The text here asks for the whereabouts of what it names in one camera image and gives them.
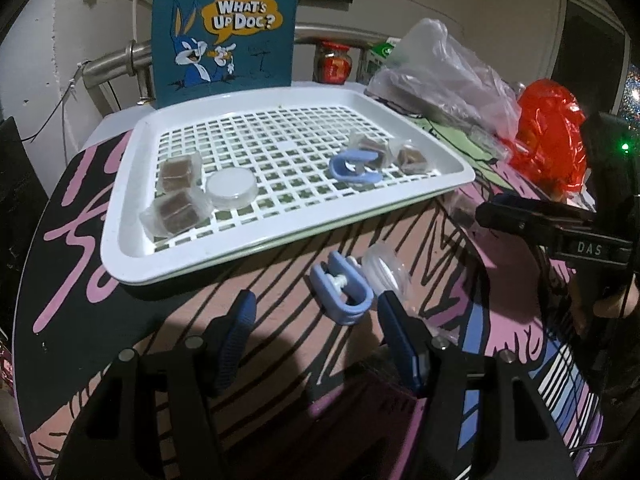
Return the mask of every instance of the glittery object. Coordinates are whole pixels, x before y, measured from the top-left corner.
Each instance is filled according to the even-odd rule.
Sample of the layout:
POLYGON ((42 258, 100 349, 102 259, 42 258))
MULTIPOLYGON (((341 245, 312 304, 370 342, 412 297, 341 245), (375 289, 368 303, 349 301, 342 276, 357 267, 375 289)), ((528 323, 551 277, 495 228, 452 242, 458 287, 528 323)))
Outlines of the glittery object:
POLYGON ((640 69, 632 63, 629 63, 618 116, 632 128, 640 129, 640 69))

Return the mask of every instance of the metal railing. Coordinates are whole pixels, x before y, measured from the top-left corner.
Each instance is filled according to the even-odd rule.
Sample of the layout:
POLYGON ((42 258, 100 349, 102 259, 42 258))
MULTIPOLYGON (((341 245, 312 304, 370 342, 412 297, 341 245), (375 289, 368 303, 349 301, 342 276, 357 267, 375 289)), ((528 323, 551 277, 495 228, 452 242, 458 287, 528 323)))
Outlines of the metal railing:
MULTIPOLYGON (((295 33, 296 44, 318 44, 321 41, 336 41, 353 48, 359 48, 361 58, 372 44, 386 41, 388 36, 368 30, 341 27, 339 25, 321 25, 319 23, 297 23, 295 33)), ((137 77, 140 100, 138 104, 148 103, 154 99, 151 81, 153 63, 151 42, 136 43, 131 41, 125 48, 111 52, 99 59, 90 61, 82 69, 82 79, 88 88, 95 88, 121 75, 137 77)))

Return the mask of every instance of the blue plastic clamp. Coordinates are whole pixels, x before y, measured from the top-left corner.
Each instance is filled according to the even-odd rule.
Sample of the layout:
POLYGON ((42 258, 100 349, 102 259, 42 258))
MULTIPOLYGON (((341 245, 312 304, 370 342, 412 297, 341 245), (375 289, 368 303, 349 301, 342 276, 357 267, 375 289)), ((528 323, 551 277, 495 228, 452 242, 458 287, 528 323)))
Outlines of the blue plastic clamp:
POLYGON ((382 173, 364 170, 364 164, 373 162, 379 153, 367 150, 345 150, 332 156, 329 160, 329 174, 341 182, 348 184, 376 184, 382 180, 382 173), (362 167, 361 171, 350 170, 347 163, 362 167))
POLYGON ((340 292, 331 279, 324 273, 320 265, 314 265, 309 273, 309 279, 320 303, 324 307, 328 317, 340 325, 353 325, 357 323, 363 314, 371 308, 374 294, 369 283, 338 251, 329 253, 327 262, 329 274, 346 280, 342 290, 357 304, 346 304, 340 298, 340 292))

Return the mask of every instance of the cartoon rabbit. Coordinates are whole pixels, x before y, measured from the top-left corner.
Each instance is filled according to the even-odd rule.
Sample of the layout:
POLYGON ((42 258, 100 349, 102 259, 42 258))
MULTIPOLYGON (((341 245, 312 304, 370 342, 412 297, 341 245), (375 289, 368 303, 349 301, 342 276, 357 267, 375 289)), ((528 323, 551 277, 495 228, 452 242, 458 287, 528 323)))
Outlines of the cartoon rabbit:
POLYGON ((190 88, 212 81, 207 69, 200 64, 202 56, 207 51, 207 43, 196 41, 191 36, 187 36, 196 21, 197 12, 198 4, 194 3, 189 18, 182 26, 182 10, 178 1, 174 0, 174 27, 171 30, 171 39, 174 41, 175 63, 187 67, 183 80, 172 83, 178 89, 190 88))
POLYGON ((216 62, 216 71, 211 77, 211 81, 223 81, 226 76, 233 75, 236 66, 234 65, 234 55, 232 52, 236 49, 236 44, 232 43, 227 47, 217 46, 213 51, 207 52, 207 56, 212 57, 216 62))

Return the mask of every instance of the tray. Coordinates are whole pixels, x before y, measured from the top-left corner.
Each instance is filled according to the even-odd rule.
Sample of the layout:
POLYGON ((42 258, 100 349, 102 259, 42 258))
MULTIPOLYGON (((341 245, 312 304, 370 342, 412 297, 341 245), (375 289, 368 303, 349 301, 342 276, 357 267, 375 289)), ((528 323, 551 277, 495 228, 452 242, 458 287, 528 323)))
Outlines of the tray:
POLYGON ((272 88, 210 96, 144 117, 131 134, 111 193, 100 255, 107 272, 146 285, 289 243, 471 182, 471 166, 427 132, 358 92, 272 88), (383 170, 375 186, 328 176, 351 133, 410 139, 435 168, 428 175, 383 170), (156 195, 158 165, 199 151, 202 187, 214 171, 250 168, 260 195, 241 210, 214 211, 170 240, 151 241, 138 215, 156 195))

